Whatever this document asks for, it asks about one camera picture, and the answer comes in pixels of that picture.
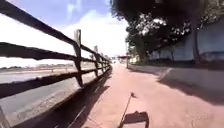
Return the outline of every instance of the wooden rail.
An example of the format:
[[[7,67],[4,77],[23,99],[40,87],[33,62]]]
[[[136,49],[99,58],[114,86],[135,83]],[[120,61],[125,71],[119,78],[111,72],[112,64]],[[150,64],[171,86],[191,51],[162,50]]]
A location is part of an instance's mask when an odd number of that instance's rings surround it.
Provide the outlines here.
[[[84,87],[82,80],[83,74],[94,72],[98,77],[99,76],[98,70],[102,70],[103,73],[105,73],[110,68],[110,63],[107,58],[81,44],[81,30],[76,31],[75,40],[70,39],[60,31],[53,29],[52,27],[46,25],[45,23],[33,17],[32,15],[26,13],[25,11],[19,9],[18,7],[14,6],[13,4],[5,0],[0,0],[0,13],[10,18],[13,18],[27,26],[40,30],[45,34],[48,34],[61,41],[64,41],[65,43],[70,44],[75,51],[75,55],[68,55],[33,47],[14,45],[10,44],[10,42],[0,42],[0,57],[4,56],[4,57],[32,58],[35,60],[43,60],[43,59],[70,60],[74,62],[77,69],[77,71],[75,72],[64,73],[60,75],[51,75],[12,83],[1,83],[0,98],[12,96],[30,89],[35,89],[42,86],[48,86],[50,84],[72,77],[75,77],[78,81],[78,84],[81,86],[81,88],[83,88]],[[81,49],[93,54],[95,59],[82,57]],[[94,63],[95,68],[82,70],[81,61]]]

